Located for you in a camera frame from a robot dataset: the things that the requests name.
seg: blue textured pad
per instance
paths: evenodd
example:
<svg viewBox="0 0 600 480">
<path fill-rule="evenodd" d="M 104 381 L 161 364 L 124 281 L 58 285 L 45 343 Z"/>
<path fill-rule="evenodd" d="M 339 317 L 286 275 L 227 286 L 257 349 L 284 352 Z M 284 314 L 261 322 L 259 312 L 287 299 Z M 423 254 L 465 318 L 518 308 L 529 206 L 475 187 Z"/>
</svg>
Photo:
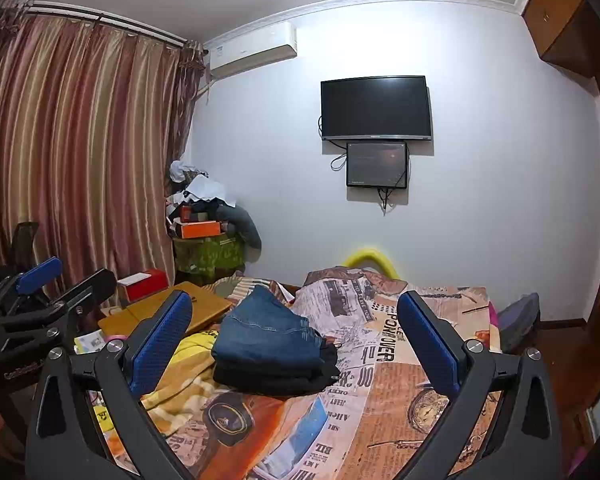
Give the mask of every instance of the blue textured pad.
<svg viewBox="0 0 600 480">
<path fill-rule="evenodd" d="M 55 256 L 25 272 L 16 285 L 18 294 L 33 294 L 62 273 L 62 262 Z"/>
<path fill-rule="evenodd" d="M 398 322 L 433 389 L 454 399 L 460 391 L 458 363 L 418 305 L 405 293 L 398 300 Z"/>
<path fill-rule="evenodd" d="M 133 374 L 129 389 L 136 399 L 155 390 L 191 322 L 191 314 L 191 298 L 183 292 L 154 327 L 133 360 Z"/>
</svg>

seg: bed sheet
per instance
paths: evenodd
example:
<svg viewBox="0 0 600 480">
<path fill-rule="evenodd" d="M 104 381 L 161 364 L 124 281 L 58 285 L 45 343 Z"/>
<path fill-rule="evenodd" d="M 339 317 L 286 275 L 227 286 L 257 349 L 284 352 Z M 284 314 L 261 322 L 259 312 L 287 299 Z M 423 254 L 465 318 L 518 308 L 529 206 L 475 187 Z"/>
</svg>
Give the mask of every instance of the bed sheet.
<svg viewBox="0 0 600 480">
<path fill-rule="evenodd" d="M 280 294 L 271 280 L 231 280 L 212 290 L 235 303 L 255 285 Z M 277 399 L 233 391 L 207 370 L 198 381 L 203 397 L 183 403 L 183 423 L 167 439 L 171 449 L 200 480 L 392 479 L 448 402 L 430 387 L 397 323 L 397 299 L 406 290 L 416 290 L 465 340 L 499 351 L 483 287 L 419 287 L 345 267 L 311 272 L 291 309 L 334 341 L 340 380 L 317 395 Z M 453 471 L 472 462 L 497 400 L 488 397 Z M 133 470 L 115 436 L 110 447 Z"/>
</svg>

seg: air conditioner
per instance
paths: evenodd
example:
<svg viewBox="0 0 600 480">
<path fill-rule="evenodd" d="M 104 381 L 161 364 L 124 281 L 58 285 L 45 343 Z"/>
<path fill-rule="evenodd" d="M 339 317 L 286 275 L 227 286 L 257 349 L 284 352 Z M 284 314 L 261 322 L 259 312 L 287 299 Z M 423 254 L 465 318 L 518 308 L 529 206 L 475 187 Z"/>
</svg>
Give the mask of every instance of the air conditioner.
<svg viewBox="0 0 600 480">
<path fill-rule="evenodd" d="M 211 75 L 217 79 L 298 55 L 296 28 L 276 23 L 211 49 Z"/>
</svg>

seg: screw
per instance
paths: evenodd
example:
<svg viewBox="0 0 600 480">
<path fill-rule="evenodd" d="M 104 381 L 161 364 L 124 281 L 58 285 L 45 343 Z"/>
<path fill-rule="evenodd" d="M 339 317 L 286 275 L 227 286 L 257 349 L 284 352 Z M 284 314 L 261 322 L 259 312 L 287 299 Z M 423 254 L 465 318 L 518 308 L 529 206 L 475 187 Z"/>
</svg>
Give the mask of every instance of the screw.
<svg viewBox="0 0 600 480">
<path fill-rule="evenodd" d="M 484 350 L 484 345 L 477 339 L 469 339 L 469 341 L 466 342 L 466 348 L 469 352 L 479 354 L 482 352 L 482 350 Z"/>
<path fill-rule="evenodd" d="M 533 359 L 534 361 L 539 361 L 540 358 L 542 357 L 542 354 L 540 353 L 540 351 L 537 348 L 527 348 L 526 355 L 530 359 Z"/>
<path fill-rule="evenodd" d="M 49 359 L 58 359 L 61 355 L 62 349 L 59 346 L 56 346 L 49 351 L 48 357 Z"/>
<path fill-rule="evenodd" d="M 109 341 L 107 343 L 107 351 L 111 353 L 119 352 L 120 350 L 122 350 L 122 347 L 124 345 L 125 344 L 122 342 L 121 339 L 114 339 L 113 341 Z"/>
</svg>

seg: jeans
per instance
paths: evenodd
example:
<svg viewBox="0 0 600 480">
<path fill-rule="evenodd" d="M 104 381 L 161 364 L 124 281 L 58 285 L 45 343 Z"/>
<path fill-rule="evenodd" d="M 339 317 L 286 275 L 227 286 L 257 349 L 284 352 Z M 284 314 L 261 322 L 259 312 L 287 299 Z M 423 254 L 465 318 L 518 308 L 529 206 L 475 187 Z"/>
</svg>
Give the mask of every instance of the jeans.
<svg viewBox="0 0 600 480">
<path fill-rule="evenodd" d="M 217 361 L 297 375 L 321 368 L 322 338 L 263 286 L 256 286 L 220 325 L 211 355 Z"/>
</svg>

